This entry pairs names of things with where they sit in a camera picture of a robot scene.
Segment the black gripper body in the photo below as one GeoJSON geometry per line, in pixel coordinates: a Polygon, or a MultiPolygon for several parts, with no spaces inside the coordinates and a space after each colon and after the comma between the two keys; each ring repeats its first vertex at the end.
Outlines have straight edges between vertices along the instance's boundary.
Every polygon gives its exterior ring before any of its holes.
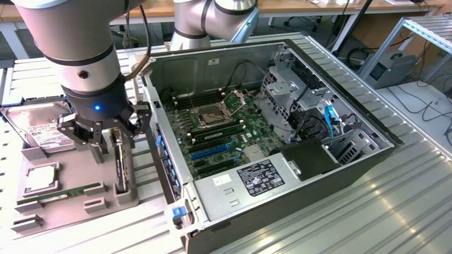
{"type": "Polygon", "coordinates": [[[77,122],[92,124],[113,119],[128,121],[133,108],[124,85],[125,77],[118,75],[110,85],[93,92],[78,92],[62,87],[77,122]]]}

